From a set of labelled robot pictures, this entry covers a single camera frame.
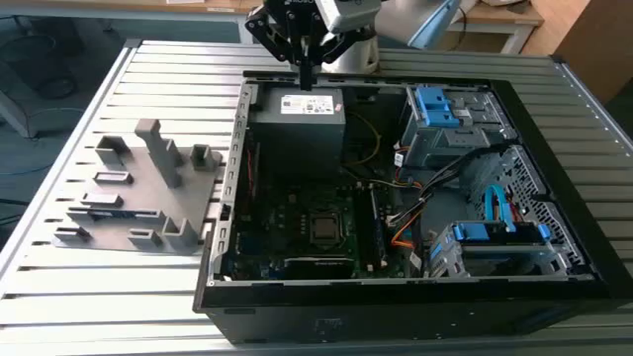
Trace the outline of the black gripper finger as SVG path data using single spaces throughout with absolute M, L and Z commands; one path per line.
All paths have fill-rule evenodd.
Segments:
M 301 43 L 299 21 L 294 6 L 257 6 L 248 13 L 245 29 L 273 57 L 294 66 L 299 89 L 307 90 L 307 57 Z
M 371 58 L 371 46 L 375 36 L 374 27 L 366 25 L 354 30 L 333 34 L 326 30 L 323 19 L 313 12 L 309 22 L 309 34 L 305 40 L 305 90 L 310 91 L 314 74 L 322 64 L 330 73 L 370 73 L 377 67 Z

